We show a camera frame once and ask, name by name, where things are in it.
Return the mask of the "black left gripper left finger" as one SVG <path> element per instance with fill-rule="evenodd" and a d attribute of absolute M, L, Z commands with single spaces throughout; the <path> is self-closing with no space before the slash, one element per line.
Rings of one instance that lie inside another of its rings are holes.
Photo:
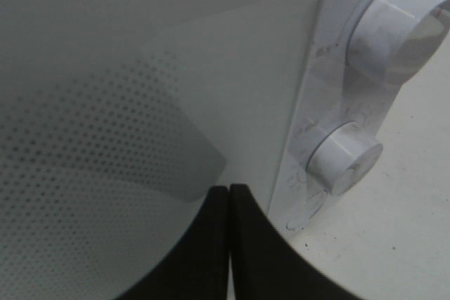
<path fill-rule="evenodd" d="M 215 186 L 182 238 L 119 299 L 226 299 L 229 190 Z"/>

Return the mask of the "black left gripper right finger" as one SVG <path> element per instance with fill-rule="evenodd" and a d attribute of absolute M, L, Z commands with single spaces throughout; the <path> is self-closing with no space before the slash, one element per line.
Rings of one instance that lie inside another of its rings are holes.
<path fill-rule="evenodd" d="M 283 239 L 247 185 L 229 190 L 229 244 L 237 299 L 350 298 Z"/>

